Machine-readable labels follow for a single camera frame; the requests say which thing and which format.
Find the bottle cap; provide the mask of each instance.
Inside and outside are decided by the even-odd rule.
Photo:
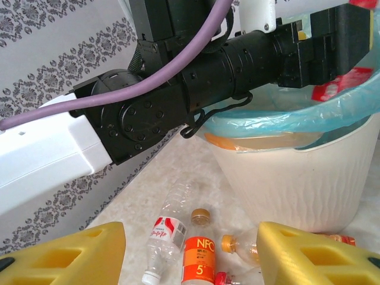
[[[215,285],[227,285],[227,273],[218,272],[215,276]]]
[[[192,213],[191,213],[191,218],[194,219],[194,218],[198,218],[198,217],[205,217],[205,218],[208,218],[210,219],[210,212],[207,211],[206,209],[195,209]]]
[[[159,285],[161,276],[151,271],[145,270],[144,275],[142,276],[142,283],[144,285]]]
[[[232,243],[233,243],[232,240],[233,240],[232,235],[224,235],[221,239],[221,250],[231,254],[233,252],[232,251]]]

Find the light blue plastic bag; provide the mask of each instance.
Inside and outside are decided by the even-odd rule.
[[[248,138],[283,132],[329,132],[353,125],[380,112],[379,31],[380,10],[377,10],[374,47],[365,59],[375,61],[373,67],[376,72],[364,84],[345,90],[321,104],[315,104],[311,100],[312,87],[292,90],[292,96],[282,96],[280,93],[284,91],[283,88],[269,84],[252,92],[254,100],[249,105],[211,117],[204,125],[207,132],[226,138]],[[209,110],[228,104],[226,100],[212,105]]]

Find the white trash bin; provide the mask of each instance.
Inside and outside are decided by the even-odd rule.
[[[337,233],[355,216],[380,130],[380,114],[308,150],[238,153],[209,144],[254,223]]]

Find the white bottle cap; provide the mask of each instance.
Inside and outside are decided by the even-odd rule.
[[[145,270],[142,276],[142,283],[145,285],[159,285],[161,276],[151,271]]]

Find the number 5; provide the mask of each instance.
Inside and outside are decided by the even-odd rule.
[[[198,265],[198,268],[197,268],[197,275],[202,275],[202,274],[203,274],[202,265]]]

